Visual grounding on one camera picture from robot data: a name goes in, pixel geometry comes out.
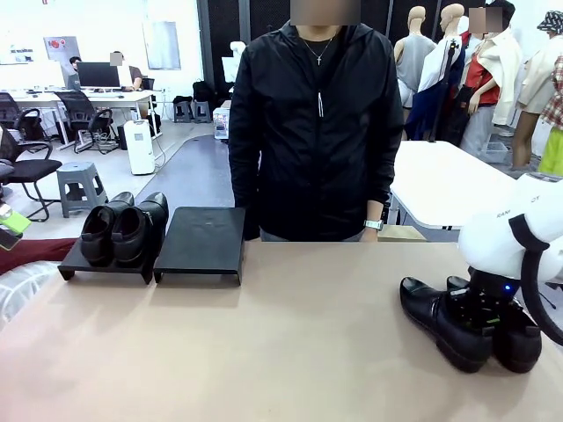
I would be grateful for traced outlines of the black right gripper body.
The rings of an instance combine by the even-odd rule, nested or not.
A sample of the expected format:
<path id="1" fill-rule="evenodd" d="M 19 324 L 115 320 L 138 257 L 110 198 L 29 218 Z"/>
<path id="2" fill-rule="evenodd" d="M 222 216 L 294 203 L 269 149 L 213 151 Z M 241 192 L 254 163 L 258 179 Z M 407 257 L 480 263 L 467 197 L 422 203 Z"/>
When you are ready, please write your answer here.
<path id="1" fill-rule="evenodd" d="M 483 307 L 501 307 L 502 313 L 508 308 L 523 309 L 522 304 L 515 298 L 521 286 L 519 279 L 487 273 L 472 266 L 468 268 L 468 272 L 468 298 L 479 305 L 479 315 Z"/>

